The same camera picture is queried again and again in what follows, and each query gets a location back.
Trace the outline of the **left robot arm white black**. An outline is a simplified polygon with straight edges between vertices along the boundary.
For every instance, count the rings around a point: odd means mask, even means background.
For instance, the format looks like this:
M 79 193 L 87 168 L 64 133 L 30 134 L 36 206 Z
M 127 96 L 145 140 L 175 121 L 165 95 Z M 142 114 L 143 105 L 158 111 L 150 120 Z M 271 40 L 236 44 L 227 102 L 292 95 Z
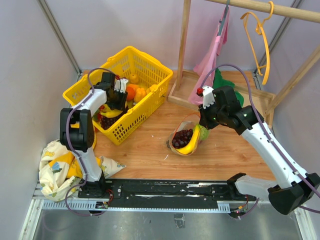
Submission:
M 60 111 L 59 141 L 73 153 L 82 172 L 79 190 L 84 197 L 102 198 L 107 193 L 105 174 L 94 154 L 92 117 L 104 104 L 112 110 L 126 110 L 129 80 L 104 69 L 101 81 L 90 85 L 88 94 L 75 106 Z

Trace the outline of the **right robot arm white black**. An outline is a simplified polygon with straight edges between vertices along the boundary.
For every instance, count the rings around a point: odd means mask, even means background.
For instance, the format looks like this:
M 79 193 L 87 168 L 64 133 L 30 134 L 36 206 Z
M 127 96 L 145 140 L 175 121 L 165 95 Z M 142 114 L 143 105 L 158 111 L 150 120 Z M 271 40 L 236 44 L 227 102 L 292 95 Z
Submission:
M 218 125 L 235 130 L 251 144 L 275 177 L 275 181 L 269 181 L 238 173 L 229 179 L 226 188 L 230 199 L 251 195 L 269 201 L 279 213 L 288 215 L 319 193 L 319 175 L 308 173 L 293 160 L 253 103 L 242 107 L 230 86 L 217 89 L 204 86 L 196 94 L 203 100 L 198 107 L 200 125 L 208 130 Z

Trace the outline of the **clear zip top bag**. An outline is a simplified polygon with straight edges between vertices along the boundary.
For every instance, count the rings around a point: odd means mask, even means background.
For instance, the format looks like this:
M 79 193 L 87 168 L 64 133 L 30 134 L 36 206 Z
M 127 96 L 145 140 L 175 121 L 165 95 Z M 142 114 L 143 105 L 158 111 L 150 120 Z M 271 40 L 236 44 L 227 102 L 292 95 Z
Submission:
M 200 125 L 200 115 L 187 115 L 178 127 L 169 135 L 166 145 L 180 156 L 192 155 L 198 145 L 209 137 L 210 131 Z

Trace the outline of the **green custard apple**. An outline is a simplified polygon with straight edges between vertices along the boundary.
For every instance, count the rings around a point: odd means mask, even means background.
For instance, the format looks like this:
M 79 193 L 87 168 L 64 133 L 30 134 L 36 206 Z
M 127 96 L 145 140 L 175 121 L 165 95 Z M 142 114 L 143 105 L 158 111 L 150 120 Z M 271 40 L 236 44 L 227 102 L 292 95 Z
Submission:
M 200 131 L 199 131 L 199 140 L 200 141 L 205 141 L 210 134 L 210 131 L 205 128 L 204 126 L 200 126 Z

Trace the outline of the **dark grape bunch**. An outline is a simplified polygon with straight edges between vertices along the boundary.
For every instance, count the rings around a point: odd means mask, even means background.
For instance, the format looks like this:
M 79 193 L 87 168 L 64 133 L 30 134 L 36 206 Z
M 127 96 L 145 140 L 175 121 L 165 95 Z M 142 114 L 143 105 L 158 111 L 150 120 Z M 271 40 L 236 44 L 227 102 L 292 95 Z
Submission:
M 172 146 L 175 149 L 181 149 L 191 141 L 192 136 L 193 129 L 191 128 L 177 131 L 172 139 Z

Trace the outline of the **black grape bunch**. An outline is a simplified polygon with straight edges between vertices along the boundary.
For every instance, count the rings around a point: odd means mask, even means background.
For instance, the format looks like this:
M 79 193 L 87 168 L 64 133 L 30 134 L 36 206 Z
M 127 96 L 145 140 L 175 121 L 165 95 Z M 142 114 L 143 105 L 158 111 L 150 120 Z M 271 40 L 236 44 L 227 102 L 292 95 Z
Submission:
M 103 116 L 100 121 L 100 125 L 103 130 L 109 129 L 115 122 L 117 121 L 117 117 L 108 118 Z

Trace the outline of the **yellow banana bunch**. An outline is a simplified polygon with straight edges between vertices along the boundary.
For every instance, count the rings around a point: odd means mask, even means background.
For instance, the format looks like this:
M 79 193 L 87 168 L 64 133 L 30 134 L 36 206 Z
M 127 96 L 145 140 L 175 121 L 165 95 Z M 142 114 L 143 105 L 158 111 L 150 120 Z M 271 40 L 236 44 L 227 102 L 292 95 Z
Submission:
M 186 128 L 188 126 L 191 126 L 191 124 L 186 122 L 186 125 L 181 130 L 193 129 L 193 135 L 191 137 L 190 142 L 185 147 L 182 147 L 179 149 L 176 149 L 173 147 L 180 155 L 184 155 L 184 156 L 191 155 L 196 150 L 196 148 L 200 142 L 199 133 L 200 133 L 201 126 L 199 124 L 195 124 L 193 126 L 193 128 L 191 128 L 191 127 Z

